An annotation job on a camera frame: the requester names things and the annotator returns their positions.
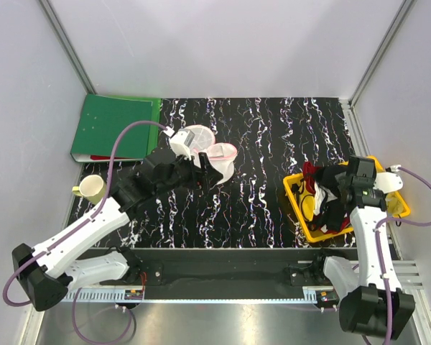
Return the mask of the white pink mesh laundry bag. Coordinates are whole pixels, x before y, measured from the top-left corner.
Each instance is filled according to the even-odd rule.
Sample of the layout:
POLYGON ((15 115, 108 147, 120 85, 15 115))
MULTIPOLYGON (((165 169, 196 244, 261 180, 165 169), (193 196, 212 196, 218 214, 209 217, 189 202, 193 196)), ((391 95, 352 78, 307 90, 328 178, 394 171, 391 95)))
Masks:
POLYGON ((206 126, 191 125, 185 128, 191 129, 195 133, 195 138, 190 145, 190 160, 193 161, 194 165, 200 168, 198 153, 205 152, 209 163, 223 174, 223 179, 217 185, 230 180, 234 174, 234 160, 237 157, 238 150, 229 143, 216 143, 214 133, 206 126))

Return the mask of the black bra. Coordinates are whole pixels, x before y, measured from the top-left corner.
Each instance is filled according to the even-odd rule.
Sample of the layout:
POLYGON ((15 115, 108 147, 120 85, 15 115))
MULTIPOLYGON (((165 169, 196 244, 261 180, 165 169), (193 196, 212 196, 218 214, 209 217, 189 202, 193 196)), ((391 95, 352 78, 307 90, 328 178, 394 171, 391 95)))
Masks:
MULTIPOLYGON (((346 173, 347 165, 330 165, 322 167, 315 176, 315 188, 328 188, 328 181, 331 174, 346 173)), ((334 201, 328 201, 322 212, 309 222, 311 231, 321 230, 323 233, 338 234, 349 225, 349 217, 345 206, 337 197, 334 201)))

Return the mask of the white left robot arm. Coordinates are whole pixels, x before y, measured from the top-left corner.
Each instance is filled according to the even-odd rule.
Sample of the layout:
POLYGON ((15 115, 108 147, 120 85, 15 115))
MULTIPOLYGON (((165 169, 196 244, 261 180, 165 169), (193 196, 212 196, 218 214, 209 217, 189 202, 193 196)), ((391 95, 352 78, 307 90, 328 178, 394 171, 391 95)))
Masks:
POLYGON ((135 219, 143 205, 176 188, 209 190, 226 182, 233 164, 210 159, 208 153, 186 158, 171 149, 156 149, 136 173, 117 182, 98 203, 59 234, 34 247, 20 244, 12 253, 16 280, 36 311, 57 305, 71 290, 116 280, 134 285, 141 280, 142 261, 130 249, 80 259, 100 239, 135 219))

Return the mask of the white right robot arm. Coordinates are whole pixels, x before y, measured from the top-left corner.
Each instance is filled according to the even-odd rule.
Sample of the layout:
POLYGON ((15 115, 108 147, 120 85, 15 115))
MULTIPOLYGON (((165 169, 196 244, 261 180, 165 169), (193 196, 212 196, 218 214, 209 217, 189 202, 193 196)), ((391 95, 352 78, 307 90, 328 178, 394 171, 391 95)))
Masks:
POLYGON ((378 172, 375 160, 357 156, 350 157, 337 181, 356 235, 358 269, 332 255, 312 266, 312 276, 318 284, 335 288, 343 331, 389 344, 399 338, 415 309, 413 296, 403 292, 394 270, 386 235, 386 195, 400 190, 403 181, 398 173, 378 172))

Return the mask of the white garment in bin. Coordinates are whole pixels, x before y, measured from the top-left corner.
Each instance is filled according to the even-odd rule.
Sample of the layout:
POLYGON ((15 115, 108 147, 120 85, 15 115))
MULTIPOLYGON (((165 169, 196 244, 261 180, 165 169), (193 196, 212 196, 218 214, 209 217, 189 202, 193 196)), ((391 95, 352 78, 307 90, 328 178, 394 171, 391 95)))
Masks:
POLYGON ((315 216, 319 215, 328 201, 334 201, 336 199, 337 197, 327 188, 316 187, 313 214, 315 216))

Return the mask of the yellow plastic bin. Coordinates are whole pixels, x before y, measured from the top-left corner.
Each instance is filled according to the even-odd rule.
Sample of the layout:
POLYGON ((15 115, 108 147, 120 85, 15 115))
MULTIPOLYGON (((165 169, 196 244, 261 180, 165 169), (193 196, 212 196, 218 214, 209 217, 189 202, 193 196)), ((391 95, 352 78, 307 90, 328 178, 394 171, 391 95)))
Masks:
POLYGON ((400 195, 400 166, 384 169, 373 157, 352 156, 346 162, 314 165, 283 179, 286 197, 310 243, 353 232, 359 239, 381 220, 410 215, 400 195))

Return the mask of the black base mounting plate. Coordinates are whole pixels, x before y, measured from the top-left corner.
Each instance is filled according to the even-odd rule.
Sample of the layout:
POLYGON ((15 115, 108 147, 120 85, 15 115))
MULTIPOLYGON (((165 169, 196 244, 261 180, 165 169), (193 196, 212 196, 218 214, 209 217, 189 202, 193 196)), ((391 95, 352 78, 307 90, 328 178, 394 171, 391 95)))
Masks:
POLYGON ((301 298, 292 271, 321 253, 355 260, 355 249, 133 249, 149 300, 301 298))

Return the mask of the red folder under binder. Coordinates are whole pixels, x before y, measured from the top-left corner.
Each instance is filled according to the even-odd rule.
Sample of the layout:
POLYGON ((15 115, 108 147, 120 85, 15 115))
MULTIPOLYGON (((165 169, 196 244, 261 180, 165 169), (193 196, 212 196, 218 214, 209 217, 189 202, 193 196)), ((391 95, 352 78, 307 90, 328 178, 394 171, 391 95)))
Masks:
MULTIPOLYGON (((106 161, 108 161, 108 160, 110 160, 111 159, 111 157, 110 156, 100 156, 100 155, 90 155, 89 156, 89 158, 92 160, 92 161, 99 161, 99 162, 106 162, 106 161)), ((116 162, 116 161, 135 161, 136 160, 136 158, 130 158, 130 157, 117 157, 117 156, 115 156, 114 158, 113 158, 113 160, 116 162)))

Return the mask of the cream yellow mug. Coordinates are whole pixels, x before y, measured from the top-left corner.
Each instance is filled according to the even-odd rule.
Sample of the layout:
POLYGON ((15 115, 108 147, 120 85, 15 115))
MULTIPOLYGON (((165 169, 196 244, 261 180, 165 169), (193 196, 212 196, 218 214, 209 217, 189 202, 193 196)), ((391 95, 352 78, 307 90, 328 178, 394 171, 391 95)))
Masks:
POLYGON ((79 185, 72 188, 72 193, 97 205, 105 196, 106 182, 100 175, 89 175, 83 178, 79 185))

